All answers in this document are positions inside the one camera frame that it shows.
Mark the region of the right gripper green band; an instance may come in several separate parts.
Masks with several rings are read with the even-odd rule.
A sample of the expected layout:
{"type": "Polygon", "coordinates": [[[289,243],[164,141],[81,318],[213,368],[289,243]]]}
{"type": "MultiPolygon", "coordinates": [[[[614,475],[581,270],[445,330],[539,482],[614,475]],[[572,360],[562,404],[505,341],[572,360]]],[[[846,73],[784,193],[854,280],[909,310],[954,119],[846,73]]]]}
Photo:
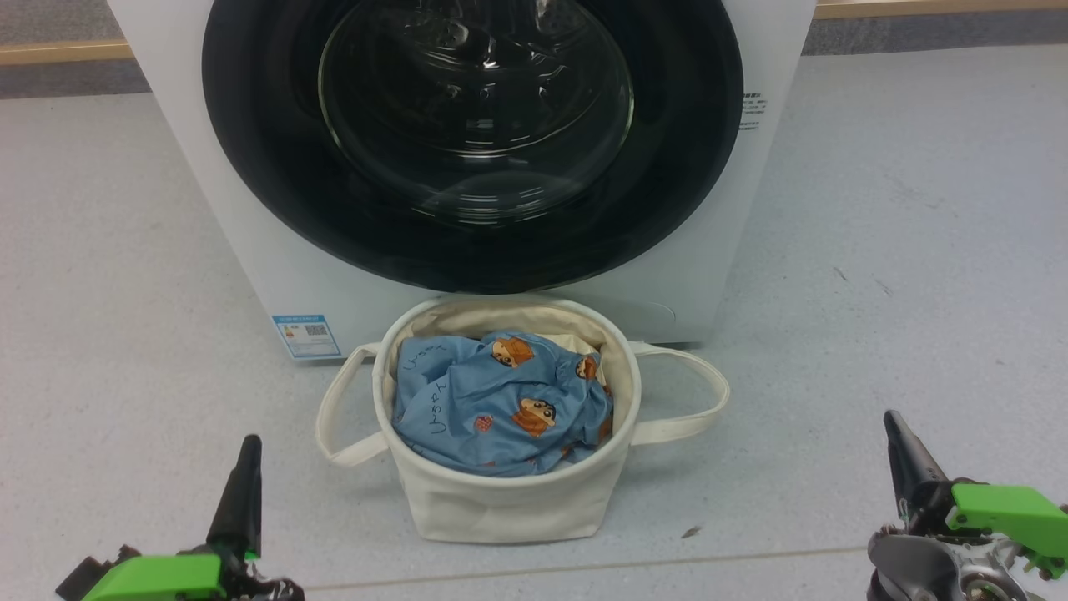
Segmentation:
{"type": "Polygon", "coordinates": [[[1068,509],[1031,487],[951,483],[900,412],[885,412],[884,429],[905,532],[957,547],[1007,541],[1041,578],[1068,572],[1068,509]]]}

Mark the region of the white pillow filler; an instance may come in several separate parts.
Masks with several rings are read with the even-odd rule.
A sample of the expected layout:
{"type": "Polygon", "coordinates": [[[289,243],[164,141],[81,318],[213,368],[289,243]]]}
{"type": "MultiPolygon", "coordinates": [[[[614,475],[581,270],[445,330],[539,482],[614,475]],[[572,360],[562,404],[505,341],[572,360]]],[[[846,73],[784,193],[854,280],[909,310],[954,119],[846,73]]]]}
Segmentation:
{"type": "Polygon", "coordinates": [[[591,345],[590,342],[574,334],[545,334],[545,332],[541,332],[541,334],[538,334],[538,337],[550,341],[562,349],[572,351],[572,353],[579,355],[600,355],[598,346],[591,345]]]}

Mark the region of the blue cartoon print garment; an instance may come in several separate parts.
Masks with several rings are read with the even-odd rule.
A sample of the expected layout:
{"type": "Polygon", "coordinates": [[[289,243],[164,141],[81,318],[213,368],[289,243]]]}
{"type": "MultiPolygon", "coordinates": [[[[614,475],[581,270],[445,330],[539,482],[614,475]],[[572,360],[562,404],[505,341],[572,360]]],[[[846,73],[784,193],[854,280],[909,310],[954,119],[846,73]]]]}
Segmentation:
{"type": "Polygon", "coordinates": [[[392,425],[417,456],[482,477],[527,477],[587,459],[613,434],[602,354],[493,331],[400,342],[392,425]]]}

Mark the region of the round black glass washer door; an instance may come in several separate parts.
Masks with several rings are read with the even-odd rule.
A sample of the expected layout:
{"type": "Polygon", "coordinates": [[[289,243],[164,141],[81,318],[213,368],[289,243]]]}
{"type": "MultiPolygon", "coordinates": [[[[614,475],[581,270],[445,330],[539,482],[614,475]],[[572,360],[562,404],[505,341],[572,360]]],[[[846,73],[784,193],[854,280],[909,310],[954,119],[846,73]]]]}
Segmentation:
{"type": "Polygon", "coordinates": [[[723,0],[214,0],[201,72],[279,220],[446,292],[644,254],[721,178],[743,112],[723,0]]]}

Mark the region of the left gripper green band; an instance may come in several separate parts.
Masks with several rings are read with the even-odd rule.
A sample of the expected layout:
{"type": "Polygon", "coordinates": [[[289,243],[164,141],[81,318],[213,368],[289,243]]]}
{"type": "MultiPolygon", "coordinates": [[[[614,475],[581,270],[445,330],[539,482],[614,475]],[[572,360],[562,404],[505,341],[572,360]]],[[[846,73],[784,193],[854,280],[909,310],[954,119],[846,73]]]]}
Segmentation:
{"type": "Polygon", "coordinates": [[[236,601],[247,562],[262,556],[262,438],[247,434],[230,471],[206,544],[175,555],[111,563],[83,601],[236,601]]]}

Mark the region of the cream canvas laundry basket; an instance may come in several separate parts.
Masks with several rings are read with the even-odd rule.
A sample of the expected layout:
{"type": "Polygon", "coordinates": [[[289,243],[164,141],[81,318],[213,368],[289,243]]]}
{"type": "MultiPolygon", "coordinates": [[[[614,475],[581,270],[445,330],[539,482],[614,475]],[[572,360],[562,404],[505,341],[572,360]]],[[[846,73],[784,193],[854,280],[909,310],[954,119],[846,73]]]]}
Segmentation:
{"type": "Polygon", "coordinates": [[[707,431],[731,396],[728,380],[698,355],[628,341],[617,325],[583,304],[541,295],[446,295],[400,315],[384,338],[357,346],[325,392],[315,424],[318,448],[336,466],[359,466],[392,453],[417,532],[439,543],[556,543],[585,538],[602,526],[631,447],[684,440],[707,431]],[[505,327],[535,334],[574,335],[606,358],[607,384],[617,401],[610,437],[587,460],[530,477],[483,477],[424,459],[398,437],[394,415],[400,343],[417,336],[486,334],[505,327]],[[671,355],[711,391],[711,406],[668,420],[638,420],[643,381],[637,359],[671,355]],[[371,359],[371,399],[379,431],[333,449],[331,430],[346,389],[371,359]]]}

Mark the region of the blue energy label sticker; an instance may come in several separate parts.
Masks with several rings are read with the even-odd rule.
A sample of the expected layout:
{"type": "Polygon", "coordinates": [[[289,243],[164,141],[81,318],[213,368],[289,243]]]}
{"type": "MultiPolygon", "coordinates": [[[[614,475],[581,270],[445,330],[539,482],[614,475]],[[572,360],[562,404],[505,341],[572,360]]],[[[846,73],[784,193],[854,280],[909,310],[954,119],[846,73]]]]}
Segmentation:
{"type": "Polygon", "coordinates": [[[342,357],[335,336],[323,315],[274,315],[271,319],[295,361],[342,357]]]}

